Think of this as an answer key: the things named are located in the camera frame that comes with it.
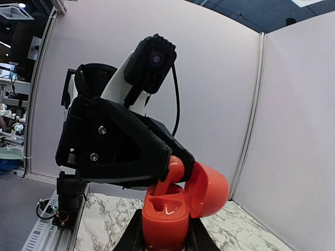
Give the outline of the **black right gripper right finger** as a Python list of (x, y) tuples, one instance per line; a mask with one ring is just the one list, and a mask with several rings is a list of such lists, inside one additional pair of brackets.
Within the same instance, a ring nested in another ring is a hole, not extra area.
[(189, 219), (185, 250), (220, 251), (200, 219)]

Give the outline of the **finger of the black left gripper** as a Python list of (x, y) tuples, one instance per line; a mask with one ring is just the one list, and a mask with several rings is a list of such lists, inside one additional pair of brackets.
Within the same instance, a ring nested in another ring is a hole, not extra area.
[(184, 165), (184, 176), (180, 182), (189, 181), (195, 164), (194, 156), (171, 134), (167, 127), (150, 117), (146, 117), (150, 130), (172, 150), (172, 155), (178, 157)]

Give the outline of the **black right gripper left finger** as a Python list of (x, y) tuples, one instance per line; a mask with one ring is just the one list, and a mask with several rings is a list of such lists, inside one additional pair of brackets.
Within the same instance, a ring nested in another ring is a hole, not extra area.
[(142, 232), (142, 210), (135, 211), (121, 239), (113, 251), (141, 251), (144, 250)]

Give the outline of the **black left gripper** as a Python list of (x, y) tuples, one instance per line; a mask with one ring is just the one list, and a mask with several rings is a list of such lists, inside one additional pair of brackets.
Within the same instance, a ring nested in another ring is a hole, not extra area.
[(166, 174), (171, 155), (148, 117), (102, 98), (79, 96), (69, 108), (55, 160), (82, 181), (141, 186)]

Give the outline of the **red earbud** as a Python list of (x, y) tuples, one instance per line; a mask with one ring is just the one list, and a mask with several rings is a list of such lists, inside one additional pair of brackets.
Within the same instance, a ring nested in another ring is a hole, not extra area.
[(182, 160), (174, 155), (170, 157), (168, 165), (168, 174), (164, 181), (158, 181), (155, 190), (153, 192), (154, 196), (165, 195), (171, 184), (179, 182), (185, 173), (185, 167)]

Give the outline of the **red round charging case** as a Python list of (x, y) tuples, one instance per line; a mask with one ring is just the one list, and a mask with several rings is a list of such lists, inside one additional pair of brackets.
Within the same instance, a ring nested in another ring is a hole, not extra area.
[(184, 187), (174, 183), (165, 195), (154, 196), (156, 185), (148, 188), (142, 208), (147, 250), (183, 250), (189, 219), (215, 214), (223, 208), (230, 192), (224, 175), (198, 162)]

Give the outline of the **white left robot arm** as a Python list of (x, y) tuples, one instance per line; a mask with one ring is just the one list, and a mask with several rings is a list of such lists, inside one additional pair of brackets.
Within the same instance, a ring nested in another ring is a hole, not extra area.
[(180, 182), (190, 179), (193, 155), (164, 124), (104, 98), (103, 91), (121, 69), (99, 63), (80, 65), (74, 75), (74, 95), (55, 155), (56, 164), (72, 168), (57, 180), (62, 217), (78, 212), (90, 182), (123, 188), (149, 187), (168, 176), (172, 156), (184, 165)]

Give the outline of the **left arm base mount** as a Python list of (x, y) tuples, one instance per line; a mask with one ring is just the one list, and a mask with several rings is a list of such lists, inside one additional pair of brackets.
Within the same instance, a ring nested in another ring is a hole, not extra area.
[(37, 202), (36, 216), (44, 221), (50, 221), (53, 226), (64, 230), (74, 230), (77, 224), (80, 208), (76, 211), (65, 211), (56, 206), (51, 199), (40, 199)]

